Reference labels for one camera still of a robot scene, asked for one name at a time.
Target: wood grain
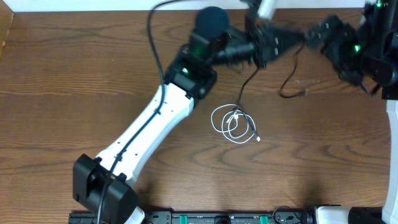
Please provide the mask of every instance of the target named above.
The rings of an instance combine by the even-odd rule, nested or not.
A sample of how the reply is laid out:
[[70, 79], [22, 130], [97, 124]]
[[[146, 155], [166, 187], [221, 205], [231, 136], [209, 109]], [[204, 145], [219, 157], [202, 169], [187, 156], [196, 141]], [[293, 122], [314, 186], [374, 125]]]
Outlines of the wood grain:
[[8, 8], [6, 3], [0, 0], [0, 58], [2, 49], [6, 44], [13, 16], [14, 13]]
[[[357, 24], [359, 9], [278, 10], [282, 25], [306, 29], [329, 14]], [[243, 11], [230, 11], [243, 26]], [[159, 84], [146, 37], [146, 12], [18, 13], [0, 63], [0, 222], [66, 223], [72, 165], [112, 143]], [[188, 39], [195, 12], [162, 11], [154, 38], [164, 67]], [[277, 90], [292, 52], [246, 87], [243, 105], [262, 141], [228, 142], [210, 124], [233, 103], [242, 74], [216, 68], [218, 83], [166, 138], [134, 187], [144, 207], [272, 210], [312, 203], [381, 206], [389, 180], [386, 102], [338, 80], [330, 63], [305, 49], [285, 100]]]

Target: wooden table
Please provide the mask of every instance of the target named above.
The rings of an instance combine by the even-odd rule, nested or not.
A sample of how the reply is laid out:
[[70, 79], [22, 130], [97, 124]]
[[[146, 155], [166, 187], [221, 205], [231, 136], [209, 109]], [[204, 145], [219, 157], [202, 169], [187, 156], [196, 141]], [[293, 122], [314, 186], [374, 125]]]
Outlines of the wooden table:
[[[230, 11], [243, 26], [243, 11]], [[359, 9], [279, 10], [275, 21], [308, 28], [329, 14], [357, 24]], [[146, 12], [17, 13], [0, 62], [0, 222], [66, 223], [72, 166], [95, 157], [145, 108], [159, 76]], [[188, 40], [195, 12], [159, 12], [153, 33], [166, 66]], [[254, 70], [216, 68], [218, 83], [166, 138], [134, 186], [144, 208], [273, 210], [314, 203], [381, 206], [388, 188], [386, 102], [339, 81], [318, 51], [292, 52], [249, 83], [243, 105], [262, 141], [237, 145], [216, 133], [211, 112], [235, 102]]]

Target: wooden tabletop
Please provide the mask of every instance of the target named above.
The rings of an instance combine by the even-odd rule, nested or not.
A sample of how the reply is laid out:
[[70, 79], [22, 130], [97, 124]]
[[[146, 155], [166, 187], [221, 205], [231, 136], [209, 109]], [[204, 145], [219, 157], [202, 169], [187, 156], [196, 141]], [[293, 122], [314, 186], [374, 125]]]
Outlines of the wooden tabletop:
[[[286, 9], [277, 11], [275, 21], [306, 29], [333, 13], [358, 24], [361, 10]], [[162, 11], [154, 17], [164, 68], [187, 42], [195, 14]], [[242, 28], [244, 11], [229, 14]], [[146, 16], [15, 15], [0, 62], [0, 223], [66, 223], [72, 210], [85, 210], [72, 199], [73, 163], [83, 153], [95, 157], [116, 140], [159, 85]], [[167, 136], [134, 186], [144, 208], [384, 204], [390, 158], [386, 102], [339, 81], [330, 62], [309, 49], [286, 86], [287, 93], [308, 87], [308, 96], [279, 98], [277, 90], [293, 67], [292, 52], [245, 89], [242, 104], [256, 122], [260, 143], [233, 144], [211, 127], [211, 112], [234, 103], [254, 70], [216, 68], [211, 93]]]

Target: white cable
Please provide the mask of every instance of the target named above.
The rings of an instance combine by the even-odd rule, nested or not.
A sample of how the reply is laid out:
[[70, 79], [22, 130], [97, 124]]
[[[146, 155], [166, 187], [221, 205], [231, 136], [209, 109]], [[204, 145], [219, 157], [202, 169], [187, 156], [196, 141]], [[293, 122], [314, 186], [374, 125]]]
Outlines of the white cable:
[[[226, 114], [224, 115], [223, 120], [221, 121], [221, 130], [220, 130], [220, 129], [216, 128], [216, 126], [214, 125], [213, 116], [214, 116], [214, 113], [215, 113], [216, 111], [218, 111], [218, 110], [221, 109], [221, 108], [225, 108], [225, 107], [227, 107], [227, 106], [233, 106], [233, 107], [235, 107], [235, 109], [232, 110], [232, 111], [230, 111], [230, 112], [228, 112], [228, 113], [226, 113]], [[240, 136], [234, 136], [233, 133], [232, 133], [232, 131], [234, 131], [236, 128], [238, 128], [238, 125], [239, 125], [238, 120], [239, 120], [239, 117], [240, 117], [240, 116], [246, 116], [245, 121], [246, 121], [246, 124], [248, 125], [248, 128], [247, 128], [246, 131], [245, 131], [243, 134], [241, 134]], [[228, 140], [230, 140], [231, 142], [236, 143], [236, 144], [244, 144], [244, 143], [248, 142], [248, 141], [255, 135], [255, 132], [256, 132], [256, 124], [254, 123], [253, 118], [252, 118], [251, 116], [247, 115], [247, 114], [244, 114], [244, 113], [238, 108], [238, 106], [235, 105], [235, 104], [227, 104], [227, 105], [223, 105], [223, 106], [217, 107], [217, 108], [211, 113], [210, 119], [211, 119], [211, 125], [213, 126], [214, 130], [216, 130], [216, 131], [219, 132], [219, 133], [223, 133], [223, 135], [225, 136], [226, 139], [228, 139]], [[249, 138], [247, 138], [245, 141], [235, 141], [234, 139], [239, 139], [239, 138], [245, 136], [245, 135], [248, 133], [249, 127], [250, 127], [250, 125], [249, 125], [249, 119], [251, 120], [252, 125], [253, 125], [253, 128], [254, 128], [253, 134], [252, 134]], [[235, 124], [235, 127], [234, 127], [233, 129], [231, 129], [231, 123], [232, 123], [233, 120], [235, 120], [235, 123], [236, 123], [236, 124]]]

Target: white backdrop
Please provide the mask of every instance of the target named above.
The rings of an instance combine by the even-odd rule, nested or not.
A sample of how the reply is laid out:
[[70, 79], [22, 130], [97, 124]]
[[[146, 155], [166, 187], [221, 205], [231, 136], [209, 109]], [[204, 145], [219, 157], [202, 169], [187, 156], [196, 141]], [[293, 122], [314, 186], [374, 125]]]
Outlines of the white backdrop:
[[[129, 11], [149, 10], [165, 0], [3, 0], [14, 12], [47, 11]], [[365, 0], [275, 0], [277, 8], [336, 8], [363, 7]], [[239, 0], [207, 0], [175, 3], [161, 9], [202, 9], [218, 6], [223, 9], [243, 9]]]

